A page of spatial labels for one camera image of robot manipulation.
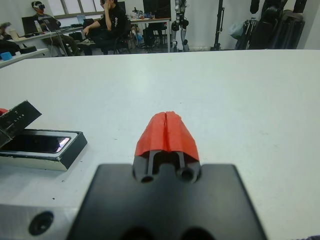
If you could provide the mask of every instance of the tripod stand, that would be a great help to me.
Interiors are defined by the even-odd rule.
[[[219,43],[219,35],[223,31],[223,24],[224,24],[224,17],[225,17],[225,8],[223,7],[224,0],[219,0],[219,7],[218,7],[218,15],[217,15],[217,23],[216,23],[216,30],[215,30],[215,40],[214,46],[211,47],[211,51],[219,51],[220,50],[220,43]]]

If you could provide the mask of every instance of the white table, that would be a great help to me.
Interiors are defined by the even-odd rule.
[[[171,18],[145,18],[145,19],[130,19],[131,24],[155,24],[155,23],[166,23],[166,38],[167,38],[167,46],[168,53],[170,53],[170,20]]]
[[[10,59],[8,61],[3,61],[2,59],[0,60],[0,69],[6,67],[8,65],[14,64],[16,62],[22,61],[24,59],[30,59],[30,58],[33,58],[33,57],[38,56],[40,54],[45,54],[48,51],[49,51],[48,48],[42,48],[42,49],[38,49],[37,51],[25,53],[25,54],[21,54],[20,52],[16,52],[16,55],[12,56],[12,59]]]
[[[202,164],[237,166],[269,240],[317,235],[319,59],[316,50],[252,50],[28,59],[5,67],[1,108],[28,99],[42,113],[29,128],[83,131],[88,146],[67,172],[0,166],[0,204],[79,207],[97,166],[132,164],[151,117],[175,111]]]
[[[71,27],[71,28],[66,28],[66,29],[62,29],[62,30],[59,30],[57,31],[58,33],[60,34],[69,34],[69,33],[73,33],[73,32],[76,32],[76,31],[80,31],[82,30],[83,27]],[[31,42],[33,40],[41,40],[41,39],[47,39],[47,38],[50,38],[50,37],[55,37],[57,36],[57,32],[46,32],[44,34],[40,34],[38,36],[32,36],[32,37],[20,37],[19,40],[17,41],[14,41],[16,44],[18,45],[21,45],[21,44],[25,44],[27,42]]]

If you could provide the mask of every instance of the plastic bag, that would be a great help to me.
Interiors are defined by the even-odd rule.
[[[244,32],[244,23],[245,22],[242,21],[242,22],[232,24],[228,30],[229,35],[231,35],[231,37],[233,37],[234,39],[239,40],[242,36],[242,33]]]

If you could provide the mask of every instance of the screw hole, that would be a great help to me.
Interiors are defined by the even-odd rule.
[[[145,176],[144,178],[142,178],[141,182],[143,184],[147,184],[147,183],[150,183],[154,180],[154,178],[152,176]]]
[[[192,183],[196,180],[195,173],[191,168],[180,169],[177,174],[184,182]]]
[[[29,233],[38,236],[45,233],[54,221],[54,215],[50,211],[45,211],[33,218],[29,226]]]

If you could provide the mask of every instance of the vr headset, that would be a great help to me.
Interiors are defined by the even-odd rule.
[[[33,3],[32,3],[32,6],[33,6],[33,8],[35,8],[35,9],[40,9],[40,10],[43,10],[43,9],[45,9],[46,8],[46,6],[43,4],[43,3],[41,3],[41,4],[37,4],[36,5],[36,2],[38,2],[38,1],[34,1]]]

